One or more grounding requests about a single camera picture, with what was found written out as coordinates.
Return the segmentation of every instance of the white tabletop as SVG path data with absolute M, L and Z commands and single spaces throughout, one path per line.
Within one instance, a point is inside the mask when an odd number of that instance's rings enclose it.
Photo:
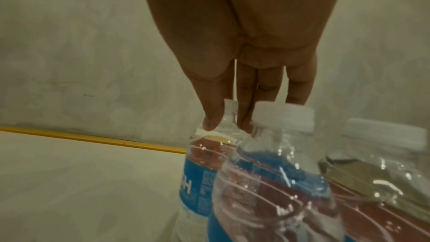
M 167 242 L 184 155 L 0 132 L 1 242 Z

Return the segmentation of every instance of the hand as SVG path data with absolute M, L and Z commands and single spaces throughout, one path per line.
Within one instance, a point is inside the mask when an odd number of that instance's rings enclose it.
M 213 130 L 233 98 L 237 60 L 238 125 L 250 132 L 256 101 L 274 101 L 286 68 L 286 102 L 312 90 L 316 48 L 337 0 L 147 0 L 155 23 L 190 79 Z

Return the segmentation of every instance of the bottle cap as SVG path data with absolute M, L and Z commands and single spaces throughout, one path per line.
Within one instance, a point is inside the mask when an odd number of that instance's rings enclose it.
M 290 129 L 302 132 L 313 132 L 315 111 L 312 108 L 296 104 L 279 104 L 269 101 L 258 101 L 252 114 L 252 121 L 273 129 Z
M 427 147 L 426 129 L 390 122 L 350 118 L 343 135 L 412 151 L 425 151 Z
M 224 113 L 237 113 L 239 104 L 235 100 L 224 99 Z

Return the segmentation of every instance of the concrete wall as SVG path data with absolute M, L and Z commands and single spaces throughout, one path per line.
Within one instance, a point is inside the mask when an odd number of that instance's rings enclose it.
M 180 146 L 203 116 L 145 0 L 0 0 L 0 64 L 2 125 Z M 430 0 L 339 0 L 318 69 L 317 155 L 347 117 L 430 129 Z

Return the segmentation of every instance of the clear plastic bottle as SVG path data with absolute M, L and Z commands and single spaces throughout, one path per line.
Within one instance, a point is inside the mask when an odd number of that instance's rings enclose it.
M 237 101 L 224 100 L 224 117 L 213 131 L 200 125 L 190 137 L 179 190 L 179 216 L 172 242 L 204 242 L 207 217 L 212 208 L 212 188 L 216 172 L 236 150 L 241 140 L 237 127 Z
M 349 241 L 430 242 L 430 181 L 415 162 L 427 131 L 351 118 L 342 147 L 320 161 Z
M 308 157 L 314 111 L 260 101 L 252 121 L 217 174 L 208 242 L 343 242 L 330 187 Z

